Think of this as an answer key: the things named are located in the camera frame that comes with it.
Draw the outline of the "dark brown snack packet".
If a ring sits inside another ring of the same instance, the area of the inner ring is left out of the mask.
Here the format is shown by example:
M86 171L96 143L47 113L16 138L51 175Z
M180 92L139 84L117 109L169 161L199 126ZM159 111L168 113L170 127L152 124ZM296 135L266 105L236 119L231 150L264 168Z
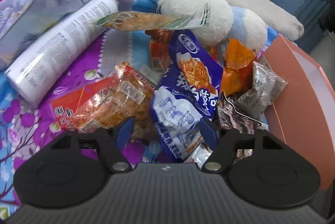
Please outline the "dark brown snack packet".
M242 113L225 93L222 93L216 110L218 123L222 129L235 129L246 134L255 134L256 130L269 130L269 126L264 122Z

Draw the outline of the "red clear snack packet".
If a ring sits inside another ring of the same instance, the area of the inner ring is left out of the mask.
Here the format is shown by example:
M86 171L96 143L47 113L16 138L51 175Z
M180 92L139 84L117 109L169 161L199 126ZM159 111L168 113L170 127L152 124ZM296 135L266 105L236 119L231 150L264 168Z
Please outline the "red clear snack packet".
M135 120L133 139L157 138L149 107L159 74L146 65L136 70L129 63L116 66L109 77L51 102L61 129L92 133L98 128Z

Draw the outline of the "blue white snack packet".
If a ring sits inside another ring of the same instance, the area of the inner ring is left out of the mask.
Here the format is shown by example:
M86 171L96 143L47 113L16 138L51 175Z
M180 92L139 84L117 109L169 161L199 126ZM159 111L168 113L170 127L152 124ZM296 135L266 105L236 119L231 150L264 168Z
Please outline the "blue white snack packet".
M212 120L190 91L164 86L155 91L150 113L164 149L175 162L184 161L204 140L199 130L200 120Z

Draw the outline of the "orange foil snack packet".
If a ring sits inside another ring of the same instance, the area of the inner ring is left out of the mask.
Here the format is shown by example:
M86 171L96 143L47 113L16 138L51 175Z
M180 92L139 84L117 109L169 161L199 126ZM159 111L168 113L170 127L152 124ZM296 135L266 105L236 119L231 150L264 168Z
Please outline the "orange foil snack packet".
M230 39L224 57L220 92L227 97L235 93L247 92L252 87L255 53L237 39Z

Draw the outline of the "grey seed snack packet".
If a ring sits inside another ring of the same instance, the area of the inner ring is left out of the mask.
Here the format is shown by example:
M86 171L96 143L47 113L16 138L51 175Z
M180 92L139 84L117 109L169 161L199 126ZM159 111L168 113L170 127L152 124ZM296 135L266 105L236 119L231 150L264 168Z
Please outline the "grey seed snack packet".
M273 104L286 86L287 82L282 77L254 61L252 88L240 96L235 105L261 121L265 109Z

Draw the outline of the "blue noodle snack packet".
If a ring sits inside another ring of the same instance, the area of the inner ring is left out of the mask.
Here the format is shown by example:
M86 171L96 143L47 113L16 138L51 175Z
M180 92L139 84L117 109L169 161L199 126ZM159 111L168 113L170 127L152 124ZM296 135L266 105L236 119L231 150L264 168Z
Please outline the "blue noodle snack packet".
M174 31L168 53L172 63L159 86L168 89L177 99L186 99L202 116L213 119L223 68L190 30Z

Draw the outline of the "red spicy strip packet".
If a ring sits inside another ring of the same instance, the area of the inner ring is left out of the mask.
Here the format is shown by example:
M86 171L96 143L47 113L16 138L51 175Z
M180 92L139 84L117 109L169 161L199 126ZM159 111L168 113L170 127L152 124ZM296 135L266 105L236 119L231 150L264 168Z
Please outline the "red spicy strip packet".
M168 50L173 31L147 30L145 34L151 37L149 42L151 69L156 73L163 74L172 63Z

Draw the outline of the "green-edged fried snack packet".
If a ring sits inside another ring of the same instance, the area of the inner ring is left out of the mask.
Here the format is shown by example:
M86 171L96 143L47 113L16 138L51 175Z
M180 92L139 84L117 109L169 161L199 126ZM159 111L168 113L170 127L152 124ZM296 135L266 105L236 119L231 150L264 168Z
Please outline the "green-edged fried snack packet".
M181 18L139 11L121 11L109 14L92 24L120 31L189 30L200 28L210 22L211 9L208 3L202 12Z

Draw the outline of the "pink cardboard box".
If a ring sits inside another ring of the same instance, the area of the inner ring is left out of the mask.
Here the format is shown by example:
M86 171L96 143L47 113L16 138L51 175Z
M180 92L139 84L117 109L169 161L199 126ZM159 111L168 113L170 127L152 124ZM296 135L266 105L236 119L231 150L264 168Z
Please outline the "pink cardboard box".
M260 63L286 82L266 108L270 132L318 170L320 188L334 180L334 89L321 65L282 35L260 57Z

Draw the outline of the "purple floral bed sheet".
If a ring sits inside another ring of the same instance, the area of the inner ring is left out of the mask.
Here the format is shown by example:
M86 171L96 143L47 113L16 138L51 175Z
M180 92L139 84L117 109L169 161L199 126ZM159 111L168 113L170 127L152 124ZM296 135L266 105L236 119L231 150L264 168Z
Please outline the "purple floral bed sheet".
M156 9L151 0L118 0L133 9ZM32 155L37 153L59 134L60 126L77 107L64 107L66 115L55 116L53 102L63 96L89 95L85 86L99 82L122 62L129 62L140 70L144 65L151 66L149 36L144 31L131 32L130 35L116 31L103 32L70 65L54 84L38 109L32 111L11 87L4 73L1 73L1 219L8 219L20 208L21 203L13 187L15 171ZM131 164L139 162L171 162L158 141L145 141L136 137L130 141L122 153Z

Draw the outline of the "white cylindrical spray can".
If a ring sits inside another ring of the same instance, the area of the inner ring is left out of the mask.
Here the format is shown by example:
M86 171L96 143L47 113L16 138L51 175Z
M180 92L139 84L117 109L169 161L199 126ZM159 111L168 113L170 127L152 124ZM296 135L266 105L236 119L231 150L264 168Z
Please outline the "white cylindrical spray can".
M74 60L104 31L95 22L118 11L116 0L91 0L46 31L7 68L12 87L34 108Z

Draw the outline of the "translucent grey plastic bag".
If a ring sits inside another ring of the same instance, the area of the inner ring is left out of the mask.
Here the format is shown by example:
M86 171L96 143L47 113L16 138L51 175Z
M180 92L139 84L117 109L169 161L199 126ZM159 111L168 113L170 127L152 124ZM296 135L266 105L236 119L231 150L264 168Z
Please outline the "translucent grey plastic bag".
M1 0L1 69L89 0Z

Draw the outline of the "white blue plush toy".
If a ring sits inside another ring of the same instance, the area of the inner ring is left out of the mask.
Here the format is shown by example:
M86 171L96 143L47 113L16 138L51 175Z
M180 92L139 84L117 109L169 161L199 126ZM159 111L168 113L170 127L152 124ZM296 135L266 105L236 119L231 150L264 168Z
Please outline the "white blue plush toy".
M188 17L210 9L209 21L192 29L204 46L217 46L237 39L254 53L267 42L267 25L254 11L231 6L226 0L152 0L160 14L176 18Z

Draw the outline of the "blue curtain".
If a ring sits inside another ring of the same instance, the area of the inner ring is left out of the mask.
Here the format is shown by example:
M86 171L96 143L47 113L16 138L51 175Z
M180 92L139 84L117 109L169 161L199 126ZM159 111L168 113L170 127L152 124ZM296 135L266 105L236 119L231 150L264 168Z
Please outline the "blue curtain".
M304 0L295 12L297 20L304 27L304 34L295 43L306 53L310 53L323 38L325 31L320 28L319 19L331 10L327 0Z

